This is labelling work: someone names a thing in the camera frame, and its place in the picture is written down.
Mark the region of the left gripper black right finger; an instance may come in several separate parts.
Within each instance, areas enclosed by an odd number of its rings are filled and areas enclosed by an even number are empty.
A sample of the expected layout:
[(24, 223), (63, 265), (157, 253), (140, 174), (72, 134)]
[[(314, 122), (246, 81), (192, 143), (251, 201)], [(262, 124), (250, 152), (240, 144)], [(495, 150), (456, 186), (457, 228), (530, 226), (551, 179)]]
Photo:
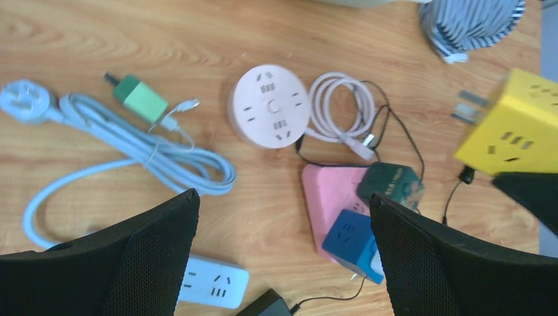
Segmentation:
[(462, 233), (370, 200), (371, 228), (396, 315), (556, 315), (557, 260)]

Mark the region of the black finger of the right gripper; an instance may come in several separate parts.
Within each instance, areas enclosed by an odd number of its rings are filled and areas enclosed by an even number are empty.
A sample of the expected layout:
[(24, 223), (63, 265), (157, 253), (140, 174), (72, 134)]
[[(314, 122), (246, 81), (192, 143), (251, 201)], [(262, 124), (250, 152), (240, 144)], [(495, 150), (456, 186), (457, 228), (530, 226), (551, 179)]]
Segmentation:
[(492, 184), (557, 235), (557, 174), (503, 172)]

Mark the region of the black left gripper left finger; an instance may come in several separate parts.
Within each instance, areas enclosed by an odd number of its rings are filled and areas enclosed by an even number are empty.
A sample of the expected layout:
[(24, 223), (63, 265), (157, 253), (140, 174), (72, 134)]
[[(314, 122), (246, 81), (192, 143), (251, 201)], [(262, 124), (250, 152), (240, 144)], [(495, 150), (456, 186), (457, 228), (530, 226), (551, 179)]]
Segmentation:
[(2, 315), (173, 315), (197, 230), (190, 189), (48, 250), (1, 256)]

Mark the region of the yellow cube socket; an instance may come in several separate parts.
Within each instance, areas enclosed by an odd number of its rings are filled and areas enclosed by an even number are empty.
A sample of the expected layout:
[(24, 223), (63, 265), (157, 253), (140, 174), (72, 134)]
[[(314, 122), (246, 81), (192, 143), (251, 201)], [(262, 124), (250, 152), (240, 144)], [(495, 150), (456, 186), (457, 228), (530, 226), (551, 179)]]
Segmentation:
[(469, 127), (454, 156), (495, 176), (503, 172), (557, 173), (557, 83), (514, 68), (480, 97), (462, 90), (453, 117)]

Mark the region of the blue cube socket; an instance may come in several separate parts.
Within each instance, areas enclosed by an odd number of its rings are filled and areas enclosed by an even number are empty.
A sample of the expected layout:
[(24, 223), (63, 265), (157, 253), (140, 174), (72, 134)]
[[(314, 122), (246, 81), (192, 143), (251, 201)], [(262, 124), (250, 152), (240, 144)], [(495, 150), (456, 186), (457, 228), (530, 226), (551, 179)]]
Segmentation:
[(341, 266), (353, 271), (364, 251), (378, 250), (369, 216), (344, 209), (326, 235), (322, 249)]

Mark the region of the dark green adapter plug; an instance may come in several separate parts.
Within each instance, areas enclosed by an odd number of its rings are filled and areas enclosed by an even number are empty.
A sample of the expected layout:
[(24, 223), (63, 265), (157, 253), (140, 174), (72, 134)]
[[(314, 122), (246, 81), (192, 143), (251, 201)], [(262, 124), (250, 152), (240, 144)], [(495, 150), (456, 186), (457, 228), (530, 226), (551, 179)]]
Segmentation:
[(367, 169), (356, 193), (365, 203), (370, 201), (373, 193), (381, 193), (409, 209), (417, 210), (424, 185), (409, 166), (376, 162)]

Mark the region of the pink triangular power strip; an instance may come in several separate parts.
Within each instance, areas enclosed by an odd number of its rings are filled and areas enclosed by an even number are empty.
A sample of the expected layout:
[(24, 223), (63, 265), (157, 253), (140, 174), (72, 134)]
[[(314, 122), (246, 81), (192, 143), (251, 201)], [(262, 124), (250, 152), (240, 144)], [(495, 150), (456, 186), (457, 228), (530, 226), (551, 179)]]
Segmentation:
[(326, 235), (344, 209), (369, 216), (368, 205), (357, 196), (366, 167), (320, 167), (306, 165), (301, 171), (307, 212), (317, 253), (336, 260), (322, 249)]

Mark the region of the white cube charger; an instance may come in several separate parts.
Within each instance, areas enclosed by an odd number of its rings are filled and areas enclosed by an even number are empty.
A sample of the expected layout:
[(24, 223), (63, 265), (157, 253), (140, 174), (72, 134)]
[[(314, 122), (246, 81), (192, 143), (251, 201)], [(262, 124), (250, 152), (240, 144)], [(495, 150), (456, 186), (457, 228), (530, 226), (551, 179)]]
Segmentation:
[(364, 251), (354, 264), (353, 272), (375, 284), (381, 284), (385, 274), (379, 251)]

